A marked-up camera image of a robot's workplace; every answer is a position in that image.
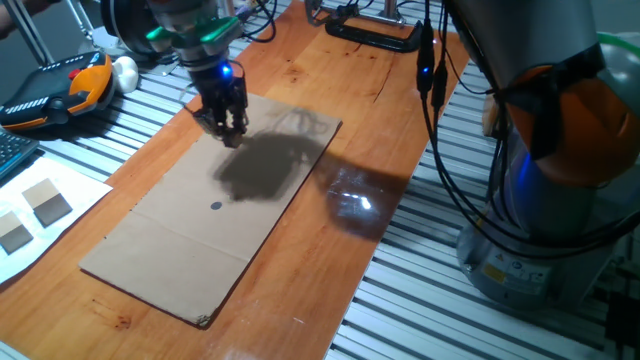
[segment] cardboard sheet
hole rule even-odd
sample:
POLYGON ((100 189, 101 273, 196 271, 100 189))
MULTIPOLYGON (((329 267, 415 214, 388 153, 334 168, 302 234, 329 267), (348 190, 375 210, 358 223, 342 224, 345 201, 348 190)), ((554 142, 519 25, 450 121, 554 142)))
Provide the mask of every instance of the cardboard sheet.
POLYGON ((203 135, 80 267, 206 325, 340 125, 251 95, 247 114, 243 145, 203 135))

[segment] metal stand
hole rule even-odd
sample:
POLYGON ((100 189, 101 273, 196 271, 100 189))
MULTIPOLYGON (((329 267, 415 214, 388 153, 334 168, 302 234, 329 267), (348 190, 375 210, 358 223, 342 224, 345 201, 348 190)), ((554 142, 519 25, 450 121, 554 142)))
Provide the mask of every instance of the metal stand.
POLYGON ((22 0, 4 0, 4 5, 38 64, 42 67, 53 64, 55 61, 42 41, 22 0))
POLYGON ((65 0, 65 3, 71 10, 73 17, 76 19, 78 26, 80 27, 80 31, 84 34, 87 39, 91 39, 93 35, 93 25, 91 24, 91 20, 89 20, 89 16, 84 11, 84 7, 82 4, 78 2, 78 0, 65 0))
MULTIPOLYGON (((397 8, 397 0, 385 0, 384 9, 377 15, 360 14, 359 18, 377 21, 387 25, 404 26, 407 21, 400 15, 397 8)), ((323 10, 335 11, 337 7, 322 6, 323 10)))

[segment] blue light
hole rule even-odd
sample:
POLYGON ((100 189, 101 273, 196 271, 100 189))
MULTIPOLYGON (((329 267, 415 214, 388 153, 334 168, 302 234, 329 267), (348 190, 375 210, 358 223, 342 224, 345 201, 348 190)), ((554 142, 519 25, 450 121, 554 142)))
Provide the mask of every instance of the blue light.
POLYGON ((524 159, 522 163, 522 168, 520 169, 520 175, 518 176, 518 185, 524 186, 524 182, 527 180, 527 169, 529 168, 529 163, 531 162, 531 155, 527 154, 527 157, 524 159))

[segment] wooden tabletop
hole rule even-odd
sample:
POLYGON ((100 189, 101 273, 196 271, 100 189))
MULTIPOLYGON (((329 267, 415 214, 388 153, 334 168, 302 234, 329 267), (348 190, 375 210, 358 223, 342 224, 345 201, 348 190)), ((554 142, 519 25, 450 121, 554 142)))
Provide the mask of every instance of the wooden tabletop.
MULTIPOLYGON (((78 268, 201 135, 182 111, 109 178, 111 193, 0 286, 1 341, 34 360, 324 356, 427 142, 416 53, 331 37, 306 23, 298 1, 277 24, 275 41, 238 58, 249 91, 343 126, 211 325, 196 328, 78 268), (345 208, 343 192, 366 195, 372 211, 345 208)), ((396 36, 411 30, 353 24, 396 36)), ((462 70, 468 57, 456 36, 449 51, 462 70)), ((450 76, 449 93, 454 85, 450 76)))

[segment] metal slotted table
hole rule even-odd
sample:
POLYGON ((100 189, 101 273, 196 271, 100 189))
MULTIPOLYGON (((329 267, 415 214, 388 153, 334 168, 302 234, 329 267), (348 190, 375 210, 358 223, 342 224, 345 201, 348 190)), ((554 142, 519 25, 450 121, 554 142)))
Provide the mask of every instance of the metal slotted table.
MULTIPOLYGON (((462 81, 474 90, 489 87, 473 63, 462 81)), ((495 146, 482 135, 483 104, 484 96, 458 84, 438 123, 445 166, 480 207, 495 146)), ((484 296, 456 258, 456 237, 465 225, 428 145, 326 359, 633 359, 633 349, 617 351, 605 339, 604 302, 587 298, 574 313, 519 312, 484 296)), ((629 239, 618 251, 635 253, 637 261, 640 244, 629 239)), ((638 284, 631 285, 637 299, 638 284)))

